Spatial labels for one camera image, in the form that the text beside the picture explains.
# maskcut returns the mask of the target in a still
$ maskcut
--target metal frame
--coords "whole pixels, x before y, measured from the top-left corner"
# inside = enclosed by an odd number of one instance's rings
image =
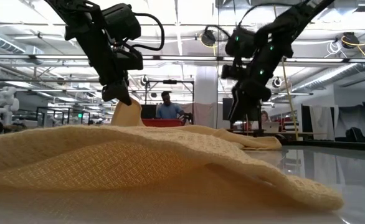
[[[147,102],[147,98],[148,98],[148,93],[158,84],[158,83],[164,83],[165,81],[169,81],[169,80],[163,80],[163,81],[154,81],[154,80],[148,80],[145,83],[145,105]],[[192,93],[192,122],[194,122],[194,100],[195,100],[195,81],[177,81],[177,80],[173,80],[176,83],[182,83],[188,90],[189,92]],[[150,83],[154,83],[154,85],[148,89],[149,84]],[[190,83],[192,85],[192,91],[185,85],[185,83]]]
[[[36,121],[39,122],[39,111],[40,110],[46,110],[46,111],[53,111],[54,112],[54,117],[55,117],[55,112],[62,112],[62,124],[64,123],[65,121],[65,111],[64,110],[58,110],[58,109],[65,109],[64,107],[48,107],[48,106],[38,106],[37,109],[36,109]],[[82,110],[74,110],[73,108],[68,108],[68,117],[67,117],[67,123],[66,124],[69,124],[69,118],[70,118],[70,110],[72,110],[73,112],[78,112],[78,113],[81,113],[82,114],[82,119],[80,120],[80,124],[83,124],[83,115],[85,113],[88,113],[88,120],[90,120],[91,118],[91,113],[90,112],[86,112],[86,111],[82,111]],[[45,119],[45,114],[46,113],[42,113],[42,124],[41,126],[44,127],[44,119]]]
[[[61,61],[62,65],[66,60],[78,60],[88,62],[86,55],[15,55],[15,54],[0,54],[0,59],[9,60],[56,60]],[[180,61],[180,62],[222,62],[232,63],[233,57],[215,57],[215,56],[183,56],[183,55],[143,55],[143,60],[162,60],[162,61]],[[348,63],[365,63],[365,58],[285,58],[283,59],[285,66],[304,66],[304,67],[333,67],[342,66]],[[252,59],[243,59],[244,63],[251,62]],[[29,65],[30,67],[55,67],[53,65]]]

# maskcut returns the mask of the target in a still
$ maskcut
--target table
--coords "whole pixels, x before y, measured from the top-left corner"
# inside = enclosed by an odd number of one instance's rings
[[[65,197],[63,192],[25,191],[0,193],[0,223],[365,223],[365,151],[284,146],[281,151],[247,154],[288,175],[334,188],[342,193],[345,206],[337,212],[300,213],[283,208],[253,210],[251,198],[238,200],[235,206],[203,204],[189,192],[174,200],[172,192],[119,195],[104,190]]]
[[[258,136],[258,132],[256,132],[256,131],[241,131],[241,130],[233,130],[233,129],[228,129],[228,131],[231,133],[234,133],[234,134],[249,135],[249,136],[254,136],[254,137]],[[296,138],[296,133],[294,131],[282,131],[282,132],[266,131],[263,133],[263,136],[275,136],[277,134],[281,134],[289,141],[295,140],[295,138]],[[319,135],[319,134],[326,134],[326,133],[298,133],[299,137],[303,138],[304,141],[310,140],[310,137],[312,137],[314,135]]]

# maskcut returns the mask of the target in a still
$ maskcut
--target red container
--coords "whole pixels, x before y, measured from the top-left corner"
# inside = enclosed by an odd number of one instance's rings
[[[183,126],[184,123],[179,119],[143,119],[143,123],[148,127],[178,127]]]

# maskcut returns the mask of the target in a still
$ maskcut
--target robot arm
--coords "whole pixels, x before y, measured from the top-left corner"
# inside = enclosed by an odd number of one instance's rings
[[[109,101],[117,98],[131,105],[128,94],[127,70],[142,70],[142,54],[135,47],[161,50],[164,45],[164,30],[160,21],[150,14],[137,14],[130,5],[117,4],[101,11],[100,6],[88,0],[45,0],[65,21],[65,39],[77,39],[87,55],[90,65],[98,72],[103,85],[102,98]],[[158,48],[143,45],[129,46],[128,39],[141,36],[141,27],[136,16],[148,16],[161,28],[161,45]]]
[[[292,58],[293,41],[333,1],[303,1],[280,14],[271,24],[260,28],[256,33],[242,28],[242,21],[239,23],[225,46],[226,53],[234,57],[234,64],[224,65],[221,75],[221,78],[238,81],[232,89],[234,102],[229,113],[232,123],[256,110],[261,105],[260,100],[270,99],[272,93],[265,85],[273,77],[281,59],[284,56]],[[253,57],[246,69],[242,67],[242,57]]]

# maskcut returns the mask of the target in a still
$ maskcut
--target woven fabric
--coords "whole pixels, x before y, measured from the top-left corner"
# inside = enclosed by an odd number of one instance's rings
[[[334,190],[252,159],[232,143],[235,139],[219,138],[224,134],[144,126],[63,126],[0,135],[0,189],[66,194],[145,189],[145,194],[156,194],[163,186],[179,195],[210,195],[203,203],[214,203],[211,199],[222,195],[229,204],[253,201],[272,206],[284,204],[284,198],[287,204],[320,210],[343,206]],[[259,195],[242,198],[245,186],[262,192],[264,201]]]
[[[123,127],[144,126],[140,116],[142,110],[141,105],[133,99],[131,99],[131,101],[131,106],[127,106],[123,103],[117,104],[116,112],[111,121],[112,125]],[[190,133],[215,136],[229,141],[240,149],[245,150],[279,150],[282,147],[281,143],[275,137],[254,138],[252,136],[233,134],[224,129],[213,129],[198,125],[187,125],[169,129],[178,129],[189,131]]]

